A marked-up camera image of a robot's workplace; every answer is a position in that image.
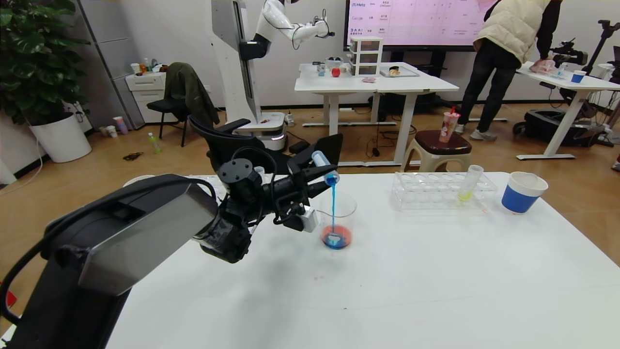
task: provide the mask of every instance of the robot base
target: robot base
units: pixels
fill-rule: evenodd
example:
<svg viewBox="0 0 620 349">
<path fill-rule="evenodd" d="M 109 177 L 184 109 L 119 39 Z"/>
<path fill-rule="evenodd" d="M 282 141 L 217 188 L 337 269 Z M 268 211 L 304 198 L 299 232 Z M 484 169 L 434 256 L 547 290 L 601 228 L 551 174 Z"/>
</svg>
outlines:
<svg viewBox="0 0 620 349">
<path fill-rule="evenodd" d="M 247 124 L 235 130 L 238 135 L 253 135 L 258 138 L 265 148 L 280 151 L 286 146 L 286 124 L 284 113 L 264 112 L 258 123 Z"/>
</svg>

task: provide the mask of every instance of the beige puffer vest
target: beige puffer vest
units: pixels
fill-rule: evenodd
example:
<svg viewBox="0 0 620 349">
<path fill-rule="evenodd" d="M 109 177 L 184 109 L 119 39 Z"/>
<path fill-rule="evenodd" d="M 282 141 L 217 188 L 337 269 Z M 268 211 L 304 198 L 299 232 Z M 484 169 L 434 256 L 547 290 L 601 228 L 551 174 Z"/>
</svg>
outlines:
<svg viewBox="0 0 620 349">
<path fill-rule="evenodd" d="M 474 48 L 489 39 L 525 63 L 536 46 L 536 34 L 551 0 L 501 0 L 482 26 Z"/>
</svg>

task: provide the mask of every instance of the white planter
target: white planter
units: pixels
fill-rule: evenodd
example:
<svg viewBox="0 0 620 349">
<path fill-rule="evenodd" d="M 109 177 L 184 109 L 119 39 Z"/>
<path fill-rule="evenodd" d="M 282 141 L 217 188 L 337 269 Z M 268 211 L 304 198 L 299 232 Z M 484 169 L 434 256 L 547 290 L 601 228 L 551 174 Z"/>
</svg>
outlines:
<svg viewBox="0 0 620 349">
<path fill-rule="evenodd" d="M 30 129 L 56 163 L 79 159 L 92 150 L 75 115 L 52 124 L 30 126 Z"/>
</svg>

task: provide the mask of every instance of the potted plant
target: potted plant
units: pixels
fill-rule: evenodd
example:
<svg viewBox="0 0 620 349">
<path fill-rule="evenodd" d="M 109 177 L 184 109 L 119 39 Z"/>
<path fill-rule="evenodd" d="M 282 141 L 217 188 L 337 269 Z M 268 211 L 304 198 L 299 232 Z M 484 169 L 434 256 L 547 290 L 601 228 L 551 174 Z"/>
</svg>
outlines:
<svg viewBox="0 0 620 349">
<path fill-rule="evenodd" d="M 59 18 L 75 10 L 71 0 L 0 0 L 0 109 L 15 124 L 27 122 L 54 162 L 91 152 L 63 104 L 88 102 L 78 82 L 86 74 L 76 68 L 82 58 L 71 49 L 90 43 L 67 37 L 71 25 Z"/>
</svg>

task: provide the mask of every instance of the television screen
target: television screen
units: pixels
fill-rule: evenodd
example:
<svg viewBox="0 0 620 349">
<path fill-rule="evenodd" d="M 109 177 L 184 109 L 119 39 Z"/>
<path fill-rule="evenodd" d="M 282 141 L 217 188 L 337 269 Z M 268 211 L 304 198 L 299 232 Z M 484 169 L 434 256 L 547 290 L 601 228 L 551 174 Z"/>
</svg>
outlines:
<svg viewBox="0 0 620 349">
<path fill-rule="evenodd" d="M 387 47 L 470 47 L 497 0 L 347 0 L 347 38 L 378 36 Z"/>
</svg>

